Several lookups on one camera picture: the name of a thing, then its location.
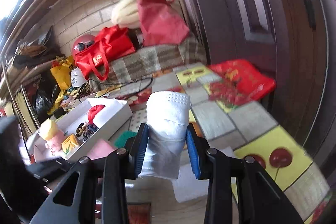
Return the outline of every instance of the red tote bag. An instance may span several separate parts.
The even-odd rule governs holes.
[[[179,45],[189,28],[170,4],[175,0],[138,0],[140,28],[144,46]]]
[[[118,25],[105,27],[95,37],[93,45],[75,54],[75,64],[86,79],[93,71],[99,80],[105,81],[110,72],[110,61],[135,52],[127,32],[128,28],[119,28]],[[104,75],[97,70],[101,65],[105,67]]]

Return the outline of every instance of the gold print on red bag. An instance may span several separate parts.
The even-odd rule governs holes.
[[[101,59],[101,55],[99,55],[99,54],[97,54],[96,57],[92,58],[93,63],[94,63],[95,66],[98,65],[100,59]]]

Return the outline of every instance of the plaid blanket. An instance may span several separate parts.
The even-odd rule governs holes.
[[[110,62],[110,73],[100,81],[92,72],[89,75],[91,92],[104,90],[115,84],[129,83],[145,75],[184,64],[202,62],[206,64],[203,45],[192,34],[180,45],[158,45],[144,47],[137,52]],[[104,67],[97,68],[103,75]]]

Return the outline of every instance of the screw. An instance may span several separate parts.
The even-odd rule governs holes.
[[[126,148],[119,148],[119,149],[117,150],[117,154],[118,154],[118,155],[123,155],[123,154],[125,154],[126,152],[127,152]]]
[[[208,153],[209,155],[215,155],[215,154],[217,153],[217,149],[216,149],[216,148],[209,148],[209,149],[207,150],[207,153]]]
[[[254,157],[247,156],[247,157],[245,158],[245,160],[246,160],[246,162],[248,162],[249,164],[254,163]]]
[[[79,159],[79,163],[80,164],[85,164],[85,163],[87,163],[89,161],[89,157],[81,157],[80,159]]]

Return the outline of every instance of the red helmet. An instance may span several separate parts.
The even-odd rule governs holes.
[[[91,46],[94,42],[95,36],[91,34],[84,34],[81,37],[77,38],[71,49],[72,56],[75,58],[75,54]]]

